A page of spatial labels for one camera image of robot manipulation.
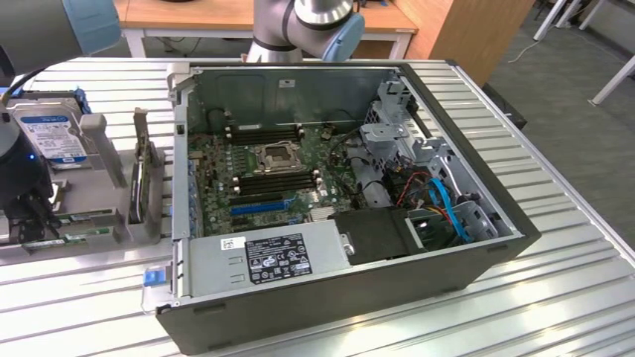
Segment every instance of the power supply label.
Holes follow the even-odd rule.
[[[20,118],[25,134],[38,145],[42,155],[55,163],[72,164],[87,160],[80,138],[63,115]]]
[[[254,284],[312,273],[300,233],[246,242],[246,254]]]

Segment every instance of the metal table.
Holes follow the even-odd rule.
[[[108,134],[120,150],[134,145],[134,108],[150,109],[154,140],[170,147],[168,62],[175,59],[78,59],[51,67],[29,88],[86,89],[94,111],[107,115]],[[411,63],[543,237],[460,292],[208,355],[632,352],[634,252],[460,68],[439,61]],[[168,196],[164,203],[170,205]],[[168,228],[166,217],[164,234]],[[0,356],[179,355],[155,317],[140,308],[142,272],[170,256],[171,242],[163,239],[127,251],[0,267]]]

